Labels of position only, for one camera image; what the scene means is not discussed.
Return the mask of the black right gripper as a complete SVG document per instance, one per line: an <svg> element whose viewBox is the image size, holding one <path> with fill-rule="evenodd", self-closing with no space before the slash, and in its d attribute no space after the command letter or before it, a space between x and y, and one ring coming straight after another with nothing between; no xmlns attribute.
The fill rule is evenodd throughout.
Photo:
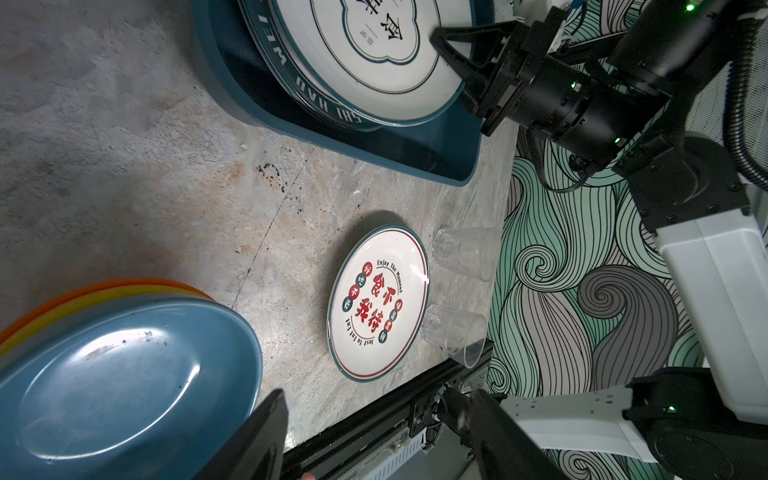
<svg viewBox="0 0 768 480"><path fill-rule="evenodd" d="M437 27L430 42L464 82L483 134L510 118L580 157L575 170L594 173L636 135L634 102L548 54L565 17L551 7L530 25Z"/></svg>

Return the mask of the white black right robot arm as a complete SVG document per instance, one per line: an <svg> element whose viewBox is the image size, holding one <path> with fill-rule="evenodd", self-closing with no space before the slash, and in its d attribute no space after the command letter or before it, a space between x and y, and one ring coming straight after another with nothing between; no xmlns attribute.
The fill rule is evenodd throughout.
<svg viewBox="0 0 768 480"><path fill-rule="evenodd" d="M629 184L708 360L594 394L494 400L447 391L440 419L485 479L556 479L548 449L655 460L682 479L767 475L767 253L744 186L767 185L744 138L763 1L651 1L605 67L549 54L565 20L439 27L484 134L510 118L572 154L582 179Z"/></svg>

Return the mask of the white plate dark green rim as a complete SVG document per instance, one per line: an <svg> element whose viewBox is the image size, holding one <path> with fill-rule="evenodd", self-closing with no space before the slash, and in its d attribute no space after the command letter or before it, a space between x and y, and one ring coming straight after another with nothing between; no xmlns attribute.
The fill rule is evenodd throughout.
<svg viewBox="0 0 768 480"><path fill-rule="evenodd" d="M342 130L372 132L380 124L358 115L320 87L292 56L293 49L283 39L267 1L237 2L248 32L268 69L283 89L305 111L320 122Z"/></svg>

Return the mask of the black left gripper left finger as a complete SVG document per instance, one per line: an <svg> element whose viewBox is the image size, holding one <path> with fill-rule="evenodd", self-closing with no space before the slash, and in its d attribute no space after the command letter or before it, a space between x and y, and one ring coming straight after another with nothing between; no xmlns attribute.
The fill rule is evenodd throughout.
<svg viewBox="0 0 768 480"><path fill-rule="evenodd" d="M194 479L278 479L287 427L285 394L275 389Z"/></svg>

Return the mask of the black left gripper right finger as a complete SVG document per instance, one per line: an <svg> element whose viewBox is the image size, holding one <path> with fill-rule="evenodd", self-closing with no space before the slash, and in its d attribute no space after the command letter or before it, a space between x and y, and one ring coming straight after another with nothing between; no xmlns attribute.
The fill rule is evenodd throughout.
<svg viewBox="0 0 768 480"><path fill-rule="evenodd" d="M499 403L483 390L469 396L467 426L481 479L566 479Z"/></svg>

